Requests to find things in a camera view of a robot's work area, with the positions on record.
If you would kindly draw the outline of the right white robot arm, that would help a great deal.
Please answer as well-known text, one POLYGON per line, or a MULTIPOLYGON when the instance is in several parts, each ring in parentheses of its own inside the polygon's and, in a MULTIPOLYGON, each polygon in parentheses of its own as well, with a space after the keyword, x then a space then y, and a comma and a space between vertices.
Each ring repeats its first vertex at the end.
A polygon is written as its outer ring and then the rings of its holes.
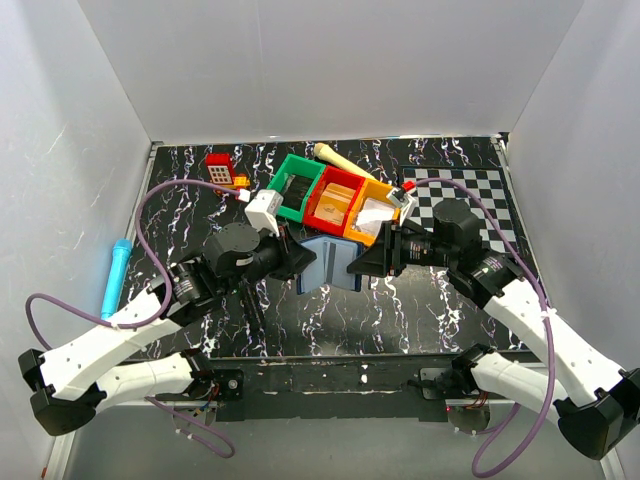
POLYGON ((498 394, 542 412, 575 450, 602 459, 639 424, 638 370, 623 368, 578 335, 513 257, 483 246, 481 225, 465 201, 447 199, 434 209, 432 231, 411 222, 386 222, 347 269, 385 277, 408 265, 445 268, 455 290, 515 333, 547 371, 531 370, 476 344, 455 357, 446 372, 424 381, 423 388, 469 398, 498 394))

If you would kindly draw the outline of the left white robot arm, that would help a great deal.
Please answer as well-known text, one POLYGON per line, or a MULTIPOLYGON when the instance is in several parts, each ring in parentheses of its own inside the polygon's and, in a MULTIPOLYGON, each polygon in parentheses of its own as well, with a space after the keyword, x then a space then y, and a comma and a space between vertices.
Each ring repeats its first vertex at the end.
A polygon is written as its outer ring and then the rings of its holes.
POLYGON ((167 279, 154 279, 107 325, 60 347, 19 356, 35 419, 49 435, 60 436, 120 403, 158 394, 190 400, 211 396, 230 377, 197 349, 142 363, 129 358, 219 308, 239 287, 266 277, 292 280, 316 258, 285 225, 276 233, 227 225, 207 247, 170 266, 167 279))

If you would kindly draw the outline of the navy blue card holder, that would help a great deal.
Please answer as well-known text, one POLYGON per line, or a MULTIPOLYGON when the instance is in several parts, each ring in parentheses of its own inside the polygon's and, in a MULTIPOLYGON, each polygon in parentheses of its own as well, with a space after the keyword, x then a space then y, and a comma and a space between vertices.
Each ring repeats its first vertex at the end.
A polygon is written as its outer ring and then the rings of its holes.
POLYGON ((347 271, 347 267, 363 253, 361 243, 319 235, 302 240, 301 245, 314 252, 316 259, 298 276, 298 295, 326 285, 353 292, 361 290, 362 276, 347 271))

